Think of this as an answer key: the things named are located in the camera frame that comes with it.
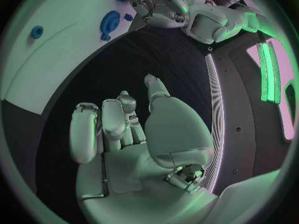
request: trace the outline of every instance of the white led strip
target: white led strip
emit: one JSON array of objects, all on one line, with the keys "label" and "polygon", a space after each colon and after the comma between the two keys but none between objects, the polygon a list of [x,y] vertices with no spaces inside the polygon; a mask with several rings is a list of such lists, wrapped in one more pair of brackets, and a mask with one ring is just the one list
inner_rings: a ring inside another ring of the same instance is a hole
[{"label": "white led strip", "polygon": [[205,170],[205,181],[203,187],[213,192],[218,179],[219,170],[222,163],[223,145],[224,145],[224,109],[221,87],[216,71],[216,67],[209,54],[205,57],[211,85],[212,96],[212,137],[215,153],[210,166]]}]

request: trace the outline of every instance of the green led strip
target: green led strip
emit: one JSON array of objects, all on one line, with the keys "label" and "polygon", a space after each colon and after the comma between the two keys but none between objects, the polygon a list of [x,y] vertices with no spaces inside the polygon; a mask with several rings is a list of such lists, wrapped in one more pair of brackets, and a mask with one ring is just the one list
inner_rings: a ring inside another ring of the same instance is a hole
[{"label": "green led strip", "polygon": [[281,102],[281,80],[278,62],[273,44],[257,44],[262,78],[262,101],[270,101],[276,104]]}]

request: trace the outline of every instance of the white panel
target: white panel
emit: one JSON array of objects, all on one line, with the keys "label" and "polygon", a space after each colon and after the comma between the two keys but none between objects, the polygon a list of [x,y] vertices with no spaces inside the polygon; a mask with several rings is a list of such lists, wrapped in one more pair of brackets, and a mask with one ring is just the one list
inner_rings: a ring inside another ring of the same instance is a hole
[{"label": "white panel", "polygon": [[[17,14],[15,19],[23,25],[18,25],[20,32],[15,39],[7,31],[3,45],[11,49],[2,54],[1,99],[41,114],[63,80],[90,54],[107,44],[100,39],[103,17],[112,10],[121,14],[120,26],[111,33],[113,40],[131,25],[124,19],[125,14],[136,13],[128,2],[116,0],[42,0],[38,4],[28,0]],[[32,40],[30,32],[36,25],[44,27],[44,34]]]}]

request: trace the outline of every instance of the robotic arm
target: robotic arm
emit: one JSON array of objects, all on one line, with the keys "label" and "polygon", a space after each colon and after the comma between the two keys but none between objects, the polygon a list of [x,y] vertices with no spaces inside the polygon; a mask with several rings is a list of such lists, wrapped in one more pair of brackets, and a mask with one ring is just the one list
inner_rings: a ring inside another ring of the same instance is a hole
[{"label": "robotic arm", "polygon": [[195,40],[211,44],[239,33],[258,30],[276,37],[267,19],[249,8],[230,9],[205,4],[206,0],[129,0],[133,8],[150,26],[181,27]]}]

